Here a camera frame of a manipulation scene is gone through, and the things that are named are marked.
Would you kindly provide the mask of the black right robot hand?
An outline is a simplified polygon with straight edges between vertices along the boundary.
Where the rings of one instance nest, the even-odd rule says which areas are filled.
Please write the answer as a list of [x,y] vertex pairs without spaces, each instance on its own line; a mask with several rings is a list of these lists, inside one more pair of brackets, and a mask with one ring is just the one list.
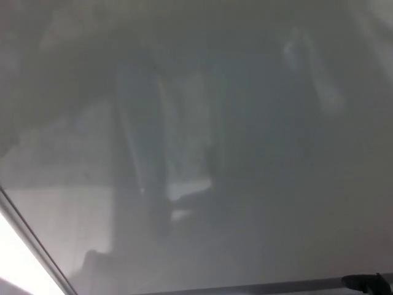
[[347,275],[341,278],[341,282],[347,289],[360,291],[364,294],[392,294],[390,284],[380,273],[374,275]]

